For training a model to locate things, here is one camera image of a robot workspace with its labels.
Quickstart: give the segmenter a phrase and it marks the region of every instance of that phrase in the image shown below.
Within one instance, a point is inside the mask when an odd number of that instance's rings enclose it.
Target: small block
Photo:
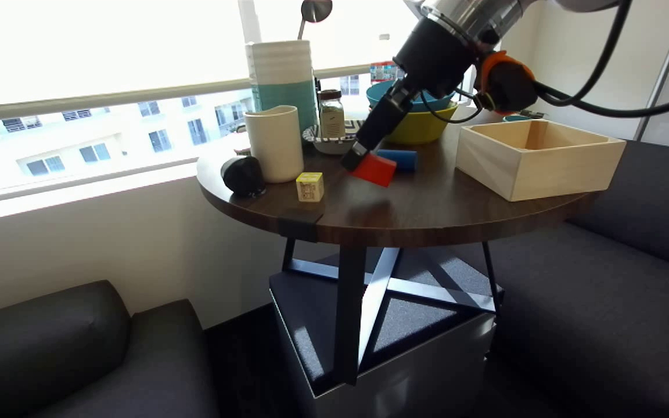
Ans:
[[[320,202],[320,197],[325,196],[325,174],[324,173],[297,174],[296,193],[299,202]]]

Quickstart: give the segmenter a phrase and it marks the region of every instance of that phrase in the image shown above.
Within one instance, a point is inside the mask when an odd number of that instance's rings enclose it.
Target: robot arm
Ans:
[[[390,135],[408,114],[412,100],[428,90],[444,97],[458,88],[468,68],[479,68],[479,97],[483,107],[511,114],[537,100],[531,72],[505,53],[494,53],[494,45],[523,17],[535,0],[407,0],[420,18],[396,65],[407,75],[364,118],[358,143],[344,155],[344,167],[361,179],[386,187],[396,166],[372,155],[370,151]],[[557,0],[572,12],[596,12],[619,6],[619,0]]]

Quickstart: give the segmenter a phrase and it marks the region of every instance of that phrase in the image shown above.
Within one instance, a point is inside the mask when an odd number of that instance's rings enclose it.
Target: wooden box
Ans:
[[[455,167],[505,200],[607,190],[626,143],[550,122],[468,125]]]

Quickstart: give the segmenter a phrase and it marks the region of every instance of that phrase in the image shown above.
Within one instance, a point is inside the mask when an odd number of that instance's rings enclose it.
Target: round wooden table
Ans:
[[[379,308],[389,288],[364,283],[370,247],[482,241],[488,257],[491,239],[560,224],[592,197],[588,193],[507,202],[455,169],[455,144],[455,128],[448,128],[439,143],[415,150],[419,169],[397,174],[389,189],[351,176],[337,158],[307,151],[304,169],[325,176],[325,197],[317,204],[297,202],[293,181],[267,187],[260,197],[234,197],[221,179],[221,167],[249,146],[245,135],[214,143],[198,160],[203,193],[219,212],[289,238],[285,268],[293,268],[296,239],[339,245],[334,368],[342,381],[355,381],[358,353],[362,353],[375,326],[375,319],[362,319],[362,312],[379,312],[362,309],[362,299]]]

